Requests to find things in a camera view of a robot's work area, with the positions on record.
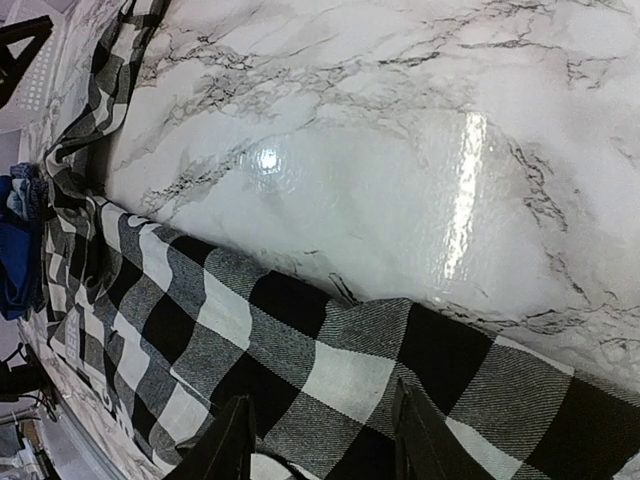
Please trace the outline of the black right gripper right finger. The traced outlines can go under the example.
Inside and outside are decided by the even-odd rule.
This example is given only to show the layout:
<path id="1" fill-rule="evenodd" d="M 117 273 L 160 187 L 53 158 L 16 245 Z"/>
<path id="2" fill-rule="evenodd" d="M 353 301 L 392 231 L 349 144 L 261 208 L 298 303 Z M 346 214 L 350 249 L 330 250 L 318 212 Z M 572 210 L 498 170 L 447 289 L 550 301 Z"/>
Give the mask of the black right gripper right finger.
<path id="1" fill-rule="evenodd" d="M 493 479 L 456 439 L 428 397 L 402 380 L 396 386 L 392 422 L 396 479 Z"/>

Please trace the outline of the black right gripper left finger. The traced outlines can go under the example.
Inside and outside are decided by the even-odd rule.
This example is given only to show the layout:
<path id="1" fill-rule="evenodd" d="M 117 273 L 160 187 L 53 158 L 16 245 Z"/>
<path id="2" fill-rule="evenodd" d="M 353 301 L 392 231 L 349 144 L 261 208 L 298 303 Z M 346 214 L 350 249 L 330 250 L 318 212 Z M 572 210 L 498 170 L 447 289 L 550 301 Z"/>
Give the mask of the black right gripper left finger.
<path id="1" fill-rule="evenodd" d="M 177 480 L 249 480 L 256 420 L 249 396 L 233 397 L 174 468 Z"/>

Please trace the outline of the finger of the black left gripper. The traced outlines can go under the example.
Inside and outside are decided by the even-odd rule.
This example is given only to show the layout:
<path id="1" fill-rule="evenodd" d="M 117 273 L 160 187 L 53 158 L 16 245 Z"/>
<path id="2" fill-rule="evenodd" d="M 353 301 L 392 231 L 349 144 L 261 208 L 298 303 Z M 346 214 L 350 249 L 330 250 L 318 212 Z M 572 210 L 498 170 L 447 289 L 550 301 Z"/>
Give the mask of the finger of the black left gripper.
<path id="1" fill-rule="evenodd" d="M 47 15 L 1 28 L 1 107 L 16 91 L 27 69 L 47 42 L 53 22 Z"/>

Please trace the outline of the black white checkered cloth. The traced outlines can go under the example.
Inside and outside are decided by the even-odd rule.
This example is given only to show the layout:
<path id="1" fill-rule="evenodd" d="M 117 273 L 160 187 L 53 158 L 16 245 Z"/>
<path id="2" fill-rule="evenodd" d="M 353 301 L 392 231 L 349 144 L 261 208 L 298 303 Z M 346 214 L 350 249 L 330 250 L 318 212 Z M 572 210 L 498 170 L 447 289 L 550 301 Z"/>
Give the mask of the black white checkered cloth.
<path id="1" fill-rule="evenodd" d="M 69 12 L 54 350 L 162 472 L 233 397 L 257 478 L 391 479 L 397 382 L 493 479 L 639 475 L 635 1 Z"/>

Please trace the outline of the blue pleated skirt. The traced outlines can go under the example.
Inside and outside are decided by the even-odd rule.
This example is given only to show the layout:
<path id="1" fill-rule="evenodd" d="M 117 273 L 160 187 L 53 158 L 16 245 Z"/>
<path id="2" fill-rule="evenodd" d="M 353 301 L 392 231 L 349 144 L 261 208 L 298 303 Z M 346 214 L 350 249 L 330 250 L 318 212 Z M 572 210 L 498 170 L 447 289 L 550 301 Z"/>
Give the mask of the blue pleated skirt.
<path id="1" fill-rule="evenodd" d="M 1 316 L 15 320 L 37 303 L 41 283 L 42 230 L 6 206 L 11 177 L 1 176 Z"/>

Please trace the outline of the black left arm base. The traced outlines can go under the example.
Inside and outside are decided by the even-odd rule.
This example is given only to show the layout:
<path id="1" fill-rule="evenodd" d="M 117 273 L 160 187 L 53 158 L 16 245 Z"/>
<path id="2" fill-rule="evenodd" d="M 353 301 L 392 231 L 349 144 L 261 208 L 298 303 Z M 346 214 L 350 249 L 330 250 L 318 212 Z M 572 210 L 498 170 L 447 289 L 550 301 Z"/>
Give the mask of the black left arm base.
<path id="1" fill-rule="evenodd" d="M 34 350 L 19 342 L 16 349 L 1 361 L 1 402 L 18 402 L 31 398 L 34 406 L 43 406 L 48 418 L 57 423 L 59 396 Z"/>

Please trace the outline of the white plastic laundry basket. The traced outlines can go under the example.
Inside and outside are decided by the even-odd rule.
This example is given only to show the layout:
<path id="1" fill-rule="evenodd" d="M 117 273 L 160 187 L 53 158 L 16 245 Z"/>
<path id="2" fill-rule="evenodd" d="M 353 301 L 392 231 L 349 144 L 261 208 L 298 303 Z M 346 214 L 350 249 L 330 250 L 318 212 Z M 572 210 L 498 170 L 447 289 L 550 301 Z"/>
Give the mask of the white plastic laundry basket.
<path id="1" fill-rule="evenodd" d="M 58 70 L 60 51 L 67 30 L 66 17 L 49 1 L 13 1 L 6 24 L 49 16 L 53 22 L 51 36 L 26 70 L 8 104 L 1 109 L 1 131 L 17 130 L 36 121 L 44 112 Z"/>

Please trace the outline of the folded blue checkered shirt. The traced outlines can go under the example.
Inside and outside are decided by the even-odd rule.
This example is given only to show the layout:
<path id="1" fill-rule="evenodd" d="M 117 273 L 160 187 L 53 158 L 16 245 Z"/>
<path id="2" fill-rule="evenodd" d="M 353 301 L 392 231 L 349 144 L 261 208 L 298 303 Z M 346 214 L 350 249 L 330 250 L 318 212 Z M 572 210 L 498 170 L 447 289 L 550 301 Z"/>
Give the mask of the folded blue checkered shirt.
<path id="1" fill-rule="evenodd" d="M 39 167 L 32 163 L 18 163 L 10 167 L 11 190 L 6 206 L 33 229 L 39 229 L 46 207 L 48 183 Z"/>

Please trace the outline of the aluminium front frame rail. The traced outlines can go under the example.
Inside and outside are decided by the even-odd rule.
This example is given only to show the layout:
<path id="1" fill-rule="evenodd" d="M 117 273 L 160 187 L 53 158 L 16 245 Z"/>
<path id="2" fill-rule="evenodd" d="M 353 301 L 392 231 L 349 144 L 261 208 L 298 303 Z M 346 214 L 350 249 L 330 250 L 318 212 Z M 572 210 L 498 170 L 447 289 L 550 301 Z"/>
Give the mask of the aluminium front frame rail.
<path id="1" fill-rule="evenodd" d="M 124 469 L 100 451 L 79 421 L 56 407 L 50 417 L 27 394 L 1 403 L 3 479 L 125 479 Z"/>

